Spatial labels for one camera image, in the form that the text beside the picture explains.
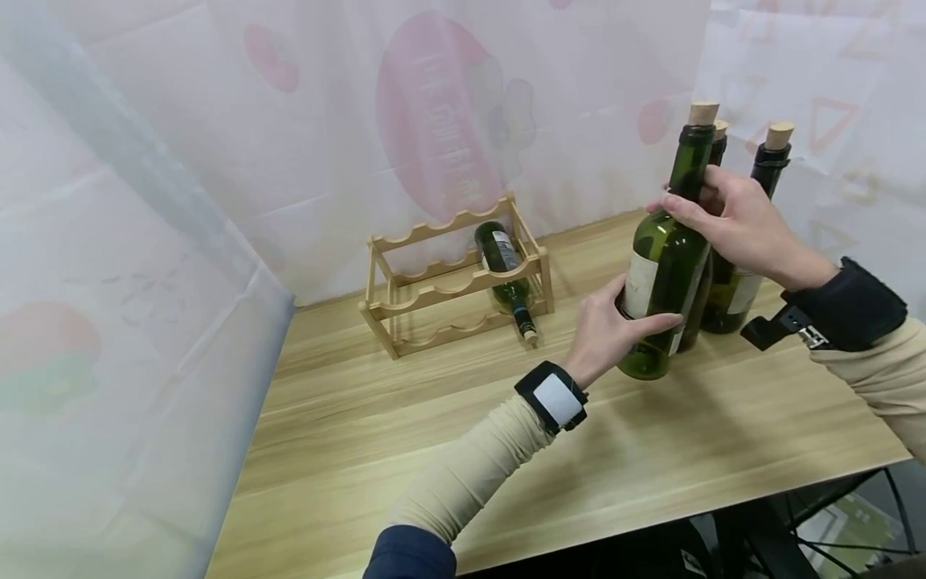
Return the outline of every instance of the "wooden table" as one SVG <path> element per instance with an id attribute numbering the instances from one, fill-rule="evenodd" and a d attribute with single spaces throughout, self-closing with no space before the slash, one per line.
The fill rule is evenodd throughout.
<path id="1" fill-rule="evenodd" d="M 387 510 L 444 445 L 562 360 L 585 294 L 628 266 L 635 212 L 550 236 L 557 312 L 526 349 L 513 328 L 392 361 L 350 296 L 294 318 L 208 571 L 211 579 L 356 577 Z M 766 282 L 756 313 L 771 314 Z M 486 296 L 453 300 L 456 312 Z M 409 327 L 427 328 L 417 312 Z M 908 458 L 845 384 L 790 338 L 760 353 L 702 334 L 669 376 L 619 371 L 588 420 L 501 488 L 454 550 L 461 573 Z"/>

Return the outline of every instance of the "beige sleeve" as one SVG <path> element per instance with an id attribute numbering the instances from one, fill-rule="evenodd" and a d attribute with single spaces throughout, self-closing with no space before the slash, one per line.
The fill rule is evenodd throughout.
<path id="1" fill-rule="evenodd" d="M 441 450 L 399 498 L 389 524 L 416 526 L 450 545 L 511 473 L 553 440 L 524 398 L 510 398 Z"/>
<path id="2" fill-rule="evenodd" d="M 864 352 L 814 351 L 810 359 L 852 386 L 926 464 L 926 327 L 907 318 Z"/>

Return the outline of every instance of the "bottle neck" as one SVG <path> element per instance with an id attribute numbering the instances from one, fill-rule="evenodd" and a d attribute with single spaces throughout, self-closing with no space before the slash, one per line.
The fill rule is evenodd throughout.
<path id="1" fill-rule="evenodd" d="M 710 155 L 707 157 L 708 165 L 717 165 L 720 166 L 720 162 L 723 160 L 723 154 L 727 150 L 727 135 L 719 138 L 717 141 L 714 141 L 710 146 Z"/>
<path id="2" fill-rule="evenodd" d="M 536 329 L 533 325 L 531 312 L 527 309 L 527 304 L 525 304 L 524 300 L 521 298 L 512 298 L 511 314 L 515 318 L 515 323 L 518 325 L 518 330 L 521 332 L 521 335 L 524 335 L 524 333 L 529 330 L 533 331 Z"/>
<path id="3" fill-rule="evenodd" d="M 714 125 L 685 125 L 669 177 L 669 192 L 697 201 L 704 183 L 704 169 L 714 141 Z"/>
<path id="4" fill-rule="evenodd" d="M 784 149 L 775 151 L 769 151 L 765 148 L 765 145 L 758 147 L 751 177 L 762 185 L 762 190 L 765 191 L 769 198 L 775 193 L 775 187 L 778 186 L 782 171 L 791 162 L 791 159 L 788 158 L 790 153 L 790 143 Z"/>

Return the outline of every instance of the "dark bottle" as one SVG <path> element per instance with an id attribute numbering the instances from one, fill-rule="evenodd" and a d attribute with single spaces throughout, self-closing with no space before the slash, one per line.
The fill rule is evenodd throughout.
<path id="1" fill-rule="evenodd" d="M 714 143 L 710 146 L 710 157 L 707 159 L 708 165 L 720 166 L 720 162 L 723 160 L 723 152 L 727 150 L 727 127 L 726 120 L 718 120 L 714 123 Z M 707 305 L 710 283 L 714 276 L 715 253 L 713 248 L 707 252 L 704 271 L 701 273 L 701 280 L 698 282 L 697 290 L 694 292 L 692 310 L 688 313 L 688 319 L 685 320 L 682 340 L 679 341 L 679 349 L 676 354 L 692 349 L 692 346 L 697 341 L 698 332 L 701 331 L 701 318 L 704 317 L 704 307 Z"/>
<path id="2" fill-rule="evenodd" d="M 476 246 L 482 254 L 482 266 L 488 271 L 505 272 L 516 269 L 521 258 L 511 243 L 505 226 L 498 221 L 486 221 L 476 228 Z M 515 318 L 518 331 L 530 345 L 537 343 L 537 328 L 533 325 L 527 303 L 531 285 L 527 280 L 500 283 L 492 288 L 495 299 Z"/>
<path id="3" fill-rule="evenodd" d="M 753 164 L 752 178 L 762 185 L 762 190 L 771 198 L 775 186 L 782 176 L 782 170 L 790 162 L 791 133 L 795 126 L 791 122 L 775 122 L 769 127 L 765 143 L 758 147 Z M 743 327 L 749 309 L 756 300 L 762 277 L 746 271 L 722 258 L 716 251 L 714 275 L 701 329 L 712 334 L 731 334 Z"/>
<path id="4" fill-rule="evenodd" d="M 697 201 L 714 141 L 716 103 L 694 103 L 679 135 L 669 192 Z M 707 259 L 707 241 L 664 210 L 646 216 L 633 235 L 627 284 L 618 309 L 632 320 L 670 312 L 688 315 Z M 649 336 L 618 364 L 638 380 L 656 380 L 669 371 L 669 357 L 682 339 L 682 327 Z"/>

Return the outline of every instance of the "hand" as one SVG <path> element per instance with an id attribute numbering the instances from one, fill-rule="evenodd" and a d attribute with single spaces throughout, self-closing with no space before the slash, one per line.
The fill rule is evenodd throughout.
<path id="1" fill-rule="evenodd" d="M 733 265 L 767 277 L 784 289 L 820 287 L 836 275 L 835 265 L 788 228 L 755 179 L 711 165 L 704 185 L 700 205 L 666 193 L 646 209 L 664 208 L 704 235 Z"/>
<path id="2" fill-rule="evenodd" d="M 614 368 L 634 344 L 648 335 L 671 330 L 682 323 L 681 314 L 656 314 L 640 320 L 627 320 L 614 306 L 627 274 L 582 299 L 579 322 L 563 370 L 584 390 Z"/>

